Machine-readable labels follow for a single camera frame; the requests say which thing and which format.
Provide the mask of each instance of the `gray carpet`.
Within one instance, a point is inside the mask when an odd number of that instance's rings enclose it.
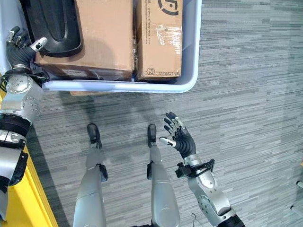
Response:
[[[108,94],[72,97],[47,92],[28,147],[61,227],[71,226],[89,147],[86,125],[99,126],[109,180],[103,184],[109,227],[151,219],[146,179],[149,123],[163,130],[166,111],[184,121],[200,157],[216,160],[214,173],[249,227],[302,226],[290,211],[303,209],[303,1],[204,0],[199,78],[184,94]],[[160,145],[184,227],[199,211],[181,161]]]

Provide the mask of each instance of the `yellow cart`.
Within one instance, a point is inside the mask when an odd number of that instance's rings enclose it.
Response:
[[[4,96],[0,91],[0,102]],[[1,227],[58,226],[30,155],[22,181],[8,191],[7,221],[2,221]]]

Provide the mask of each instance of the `cardboard box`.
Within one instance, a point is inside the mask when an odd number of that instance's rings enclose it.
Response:
[[[182,0],[138,0],[138,79],[181,75]]]
[[[36,62],[66,79],[130,80],[133,0],[77,0],[83,49],[65,58],[37,54]]]

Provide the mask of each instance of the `plastic bin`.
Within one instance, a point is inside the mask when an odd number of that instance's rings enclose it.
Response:
[[[183,50],[181,76],[173,84],[104,80],[53,80],[44,90],[182,93],[190,90],[198,77],[202,0],[183,0]],[[26,27],[18,0],[0,1],[0,72],[10,69],[5,56],[5,40],[14,26]]]

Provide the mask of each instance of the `robotic hand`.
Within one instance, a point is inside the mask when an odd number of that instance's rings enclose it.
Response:
[[[243,222],[232,209],[227,197],[219,189],[212,173],[214,160],[202,163],[196,154],[196,145],[183,122],[173,112],[166,113],[164,128],[172,140],[160,137],[160,141],[172,146],[184,159],[178,164],[177,177],[187,177],[188,186],[198,200],[199,207],[208,221],[218,227],[244,227]]]
[[[29,126],[38,113],[43,90],[37,84],[41,77],[34,75],[30,62],[47,43],[41,38],[28,46],[27,33],[18,26],[9,32],[6,55],[12,70],[0,80],[0,88],[7,92],[0,109],[0,220],[6,219],[8,186],[21,181],[28,155],[23,152]]]

